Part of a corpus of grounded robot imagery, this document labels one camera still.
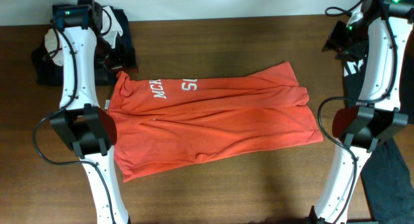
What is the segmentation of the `orange red printed t-shirt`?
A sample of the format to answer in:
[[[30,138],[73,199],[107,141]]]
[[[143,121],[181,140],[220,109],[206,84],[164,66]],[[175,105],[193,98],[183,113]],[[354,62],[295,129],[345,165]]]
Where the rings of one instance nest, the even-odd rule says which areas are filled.
[[[118,73],[108,112],[124,181],[257,151],[321,142],[289,63],[234,78],[133,80]]]

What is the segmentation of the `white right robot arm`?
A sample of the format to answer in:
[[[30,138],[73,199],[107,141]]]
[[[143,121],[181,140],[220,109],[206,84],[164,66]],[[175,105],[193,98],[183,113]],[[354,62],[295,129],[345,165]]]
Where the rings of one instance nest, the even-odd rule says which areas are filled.
[[[365,62],[359,97],[336,112],[332,132],[321,132],[335,145],[328,180],[307,223],[346,223],[354,187],[365,163],[386,140],[408,123],[400,110],[400,76],[413,30],[413,0],[359,0],[339,8],[338,21],[324,48],[349,62]]]

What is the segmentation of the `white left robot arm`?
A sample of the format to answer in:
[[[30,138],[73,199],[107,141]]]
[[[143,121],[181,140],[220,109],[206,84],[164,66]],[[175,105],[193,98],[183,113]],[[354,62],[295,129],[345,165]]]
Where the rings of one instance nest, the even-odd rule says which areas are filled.
[[[97,222],[130,223],[114,168],[116,126],[98,103],[95,72],[135,68],[135,50],[109,6],[78,0],[55,5],[52,13],[63,59],[63,92],[50,124],[87,174]]]

